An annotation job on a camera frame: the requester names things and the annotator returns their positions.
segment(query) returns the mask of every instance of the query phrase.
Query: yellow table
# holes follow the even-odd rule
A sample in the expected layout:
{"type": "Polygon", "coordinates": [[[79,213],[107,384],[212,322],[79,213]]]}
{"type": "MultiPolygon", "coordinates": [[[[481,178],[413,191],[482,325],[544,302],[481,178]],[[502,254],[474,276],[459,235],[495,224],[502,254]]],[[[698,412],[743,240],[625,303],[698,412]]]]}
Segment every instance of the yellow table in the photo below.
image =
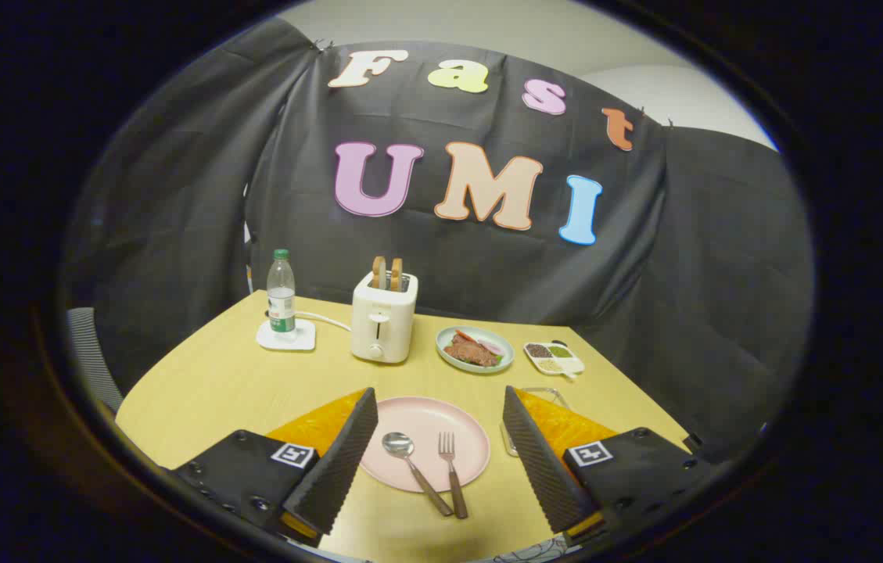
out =
{"type": "MultiPolygon", "coordinates": [[[[118,425],[153,461],[170,469],[236,429],[266,434],[330,400],[365,387],[378,400],[431,396],[472,414],[490,438],[490,462],[465,488],[469,520],[445,518],[423,495],[392,489],[362,469],[333,531],[320,549],[375,563],[469,561],[526,548],[552,537],[518,457],[501,435],[504,387],[553,387],[571,409],[617,432],[645,425],[678,446],[687,432],[572,329],[467,323],[417,314],[410,356],[402,364],[358,360],[350,332],[316,324],[316,349],[273,352],[255,341],[267,300],[255,292],[215,317],[166,355],[126,396],[118,425]],[[514,363],[497,375],[459,371],[438,356],[435,336],[475,325],[515,346],[514,363]],[[542,375],[524,342],[560,339],[587,365],[576,381],[542,375]]],[[[350,324],[351,306],[297,298],[297,310],[350,324]]]]}

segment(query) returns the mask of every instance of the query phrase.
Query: gray chair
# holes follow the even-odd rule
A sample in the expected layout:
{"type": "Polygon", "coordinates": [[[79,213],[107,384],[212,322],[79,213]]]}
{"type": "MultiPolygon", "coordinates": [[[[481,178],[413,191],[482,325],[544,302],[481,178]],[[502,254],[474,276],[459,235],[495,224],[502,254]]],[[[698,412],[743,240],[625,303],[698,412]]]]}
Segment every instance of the gray chair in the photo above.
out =
{"type": "Polygon", "coordinates": [[[77,359],[83,367],[84,378],[94,389],[94,395],[104,402],[112,413],[118,413],[119,407],[122,406],[122,393],[111,377],[111,371],[108,371],[108,364],[104,361],[101,342],[97,340],[93,307],[70,309],[68,316],[70,337],[73,346],[76,346],[77,359]]]}

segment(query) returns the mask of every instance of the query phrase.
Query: plastic bottle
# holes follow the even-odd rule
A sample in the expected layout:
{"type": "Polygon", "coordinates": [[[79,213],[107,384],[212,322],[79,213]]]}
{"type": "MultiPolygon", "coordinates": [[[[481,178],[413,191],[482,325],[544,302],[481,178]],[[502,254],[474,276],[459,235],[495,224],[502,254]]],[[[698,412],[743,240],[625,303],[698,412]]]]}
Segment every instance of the plastic bottle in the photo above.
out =
{"type": "Polygon", "coordinates": [[[267,272],[267,316],[276,335],[295,335],[295,275],[288,265],[288,250],[277,249],[267,272]]]}

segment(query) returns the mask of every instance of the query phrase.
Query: white cable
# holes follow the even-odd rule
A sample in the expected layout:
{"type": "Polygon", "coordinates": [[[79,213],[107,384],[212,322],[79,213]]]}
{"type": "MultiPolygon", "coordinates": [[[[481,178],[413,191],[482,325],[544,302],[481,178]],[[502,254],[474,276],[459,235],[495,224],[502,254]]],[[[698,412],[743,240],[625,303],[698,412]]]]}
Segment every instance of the white cable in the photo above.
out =
{"type": "Polygon", "coordinates": [[[338,321],[334,321],[333,318],[323,317],[322,314],[306,313],[306,311],[304,310],[296,310],[295,314],[297,314],[297,316],[299,317],[319,318],[320,321],[327,321],[327,323],[331,325],[338,325],[338,327],[345,329],[345,331],[351,332],[351,327],[348,327],[348,325],[345,325],[344,323],[338,323],[338,321]]]}

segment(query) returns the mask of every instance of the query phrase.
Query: white wall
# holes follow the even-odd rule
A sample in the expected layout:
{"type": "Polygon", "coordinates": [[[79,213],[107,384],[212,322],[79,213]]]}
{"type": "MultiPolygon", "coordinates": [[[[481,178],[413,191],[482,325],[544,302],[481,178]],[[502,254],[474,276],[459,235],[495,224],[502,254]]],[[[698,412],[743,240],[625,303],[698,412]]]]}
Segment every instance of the white wall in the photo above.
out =
{"type": "Polygon", "coordinates": [[[279,16],[337,45],[419,40],[507,53],[572,74],[667,124],[774,147],[741,104],[677,53],[573,0],[311,0],[279,16]]]}
{"type": "Polygon", "coordinates": [[[775,149],[766,132],[727,90],[695,68],[639,65],[585,74],[598,86],[660,124],[710,129],[751,139],[775,149]]]}
{"type": "Polygon", "coordinates": [[[279,16],[309,39],[337,45],[458,43],[574,76],[635,64],[687,65],[651,37],[571,0],[312,0],[279,16]]]}

